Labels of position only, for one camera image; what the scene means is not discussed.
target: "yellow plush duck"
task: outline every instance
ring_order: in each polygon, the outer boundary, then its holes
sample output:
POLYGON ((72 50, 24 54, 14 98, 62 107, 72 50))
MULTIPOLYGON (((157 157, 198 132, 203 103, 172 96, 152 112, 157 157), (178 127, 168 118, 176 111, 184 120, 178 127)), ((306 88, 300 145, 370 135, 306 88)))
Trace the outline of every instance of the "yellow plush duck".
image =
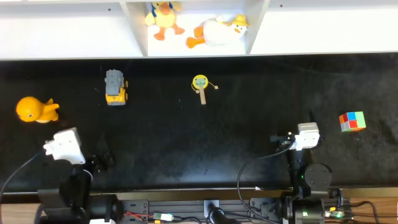
POLYGON ((18 117, 25 122, 36 121, 39 123, 47 123, 49 121, 58 120, 58 114, 55 109, 60 106, 50 99, 46 103, 40 102, 38 99, 28 96, 21 99, 17 104, 18 117))
POLYGON ((173 28, 174 34, 179 35, 185 32, 185 29, 178 27, 175 23, 175 12, 181 11, 179 2, 152 2, 152 11, 146 16, 145 23, 148 26, 156 24, 160 31, 154 35, 157 40, 164 40, 164 34, 167 28, 173 28))
POLYGON ((195 28, 196 38, 189 37, 187 46, 192 49, 198 44, 224 45, 239 40, 248 29, 246 18, 239 14, 232 22, 223 22, 221 17, 206 21, 203 26, 195 28))

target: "wooden floor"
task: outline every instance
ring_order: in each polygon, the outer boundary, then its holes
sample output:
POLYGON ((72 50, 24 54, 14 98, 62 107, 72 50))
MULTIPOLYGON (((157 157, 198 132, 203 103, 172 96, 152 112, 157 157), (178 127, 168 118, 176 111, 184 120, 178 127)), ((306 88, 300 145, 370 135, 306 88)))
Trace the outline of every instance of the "wooden floor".
MULTIPOLYGON (((394 198, 352 198, 351 203, 369 200, 377 208, 379 216, 397 215, 398 197, 394 198)), ((2 205, 3 224, 32 224, 35 211, 39 204, 8 204, 2 205)), ((353 208, 353 213, 372 215, 373 211, 370 205, 363 205, 359 208, 353 208)), ((354 217, 354 220, 366 223, 375 223, 374 217, 354 217)), ((380 218, 382 223, 398 223, 397 218, 380 218)))

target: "blue square sticker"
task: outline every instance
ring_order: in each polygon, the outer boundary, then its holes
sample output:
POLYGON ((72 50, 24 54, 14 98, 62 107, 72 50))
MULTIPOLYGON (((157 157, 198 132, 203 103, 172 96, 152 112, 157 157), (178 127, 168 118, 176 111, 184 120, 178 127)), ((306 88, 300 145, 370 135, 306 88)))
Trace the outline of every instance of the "blue square sticker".
POLYGON ((354 120, 356 120, 355 112, 349 112, 349 113, 347 113, 347 117, 348 117, 348 121, 354 121, 354 120))

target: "white plush duck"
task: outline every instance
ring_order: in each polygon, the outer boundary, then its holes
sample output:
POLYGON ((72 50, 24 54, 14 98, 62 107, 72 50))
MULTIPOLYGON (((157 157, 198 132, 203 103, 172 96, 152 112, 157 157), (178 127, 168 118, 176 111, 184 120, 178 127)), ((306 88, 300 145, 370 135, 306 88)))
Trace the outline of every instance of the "white plush duck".
POLYGON ((237 15, 235 20, 227 23, 223 22, 219 16, 215 20, 206 21, 203 26, 195 28, 193 33, 196 38, 189 37, 187 46, 194 48, 198 44, 224 45, 239 40, 248 29, 244 15, 237 15))

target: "yellow hat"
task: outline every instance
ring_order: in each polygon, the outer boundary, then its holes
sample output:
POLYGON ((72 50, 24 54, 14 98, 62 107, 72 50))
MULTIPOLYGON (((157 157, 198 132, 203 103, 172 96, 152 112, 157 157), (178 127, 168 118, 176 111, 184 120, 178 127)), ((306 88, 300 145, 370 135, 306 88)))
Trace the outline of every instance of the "yellow hat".
POLYGON ((232 24, 236 24, 238 26, 248 26, 246 22, 246 17, 242 14, 238 14, 234 21, 231 22, 232 24))

